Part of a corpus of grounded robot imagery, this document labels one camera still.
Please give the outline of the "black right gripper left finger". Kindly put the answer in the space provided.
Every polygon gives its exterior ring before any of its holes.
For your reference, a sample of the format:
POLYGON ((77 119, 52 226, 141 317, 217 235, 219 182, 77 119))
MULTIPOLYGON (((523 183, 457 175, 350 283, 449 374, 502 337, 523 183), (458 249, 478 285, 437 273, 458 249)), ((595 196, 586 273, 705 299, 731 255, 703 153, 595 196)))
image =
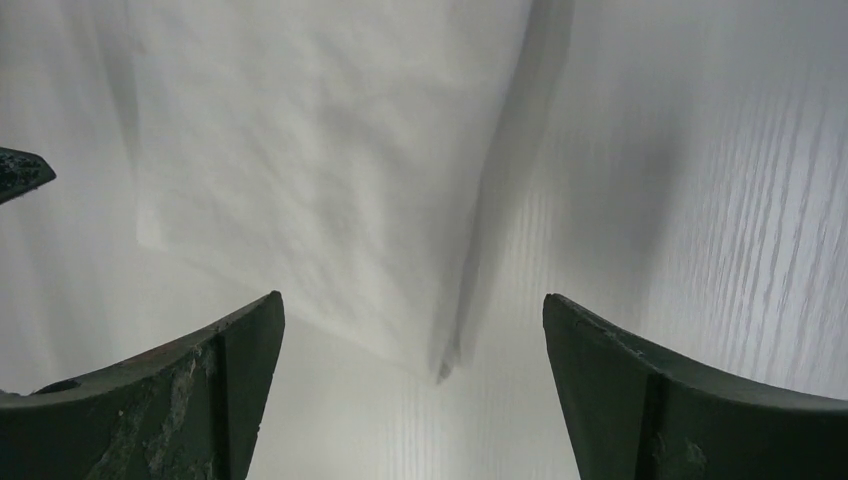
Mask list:
POLYGON ((1 396, 5 479, 243 479, 285 329, 272 292, 108 367, 1 396))

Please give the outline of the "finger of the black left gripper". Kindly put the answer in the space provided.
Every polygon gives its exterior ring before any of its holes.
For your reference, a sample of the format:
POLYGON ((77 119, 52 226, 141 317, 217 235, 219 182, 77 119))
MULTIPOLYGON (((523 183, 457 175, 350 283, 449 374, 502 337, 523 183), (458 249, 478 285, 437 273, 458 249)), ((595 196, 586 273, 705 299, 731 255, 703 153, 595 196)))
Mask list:
POLYGON ((0 202, 5 204, 57 178, 53 168, 35 153, 0 148, 0 202))

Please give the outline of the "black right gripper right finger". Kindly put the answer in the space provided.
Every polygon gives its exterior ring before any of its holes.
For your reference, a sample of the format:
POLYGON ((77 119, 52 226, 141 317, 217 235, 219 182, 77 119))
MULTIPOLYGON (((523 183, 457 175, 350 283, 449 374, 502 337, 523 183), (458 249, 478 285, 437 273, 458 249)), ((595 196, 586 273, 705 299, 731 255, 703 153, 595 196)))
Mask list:
POLYGON ((584 479, 843 479, 847 404, 705 365, 546 296, 548 358, 584 479))

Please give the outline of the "white t-shirt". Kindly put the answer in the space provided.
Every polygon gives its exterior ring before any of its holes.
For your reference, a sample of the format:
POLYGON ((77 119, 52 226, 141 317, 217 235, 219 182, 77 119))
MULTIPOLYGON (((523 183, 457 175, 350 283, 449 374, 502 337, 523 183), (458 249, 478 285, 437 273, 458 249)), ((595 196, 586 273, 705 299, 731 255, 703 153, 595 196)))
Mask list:
POLYGON ((57 185, 53 265, 142 248, 262 290, 430 381, 458 350, 496 164, 526 164, 568 1, 5 1, 1 136, 57 185))

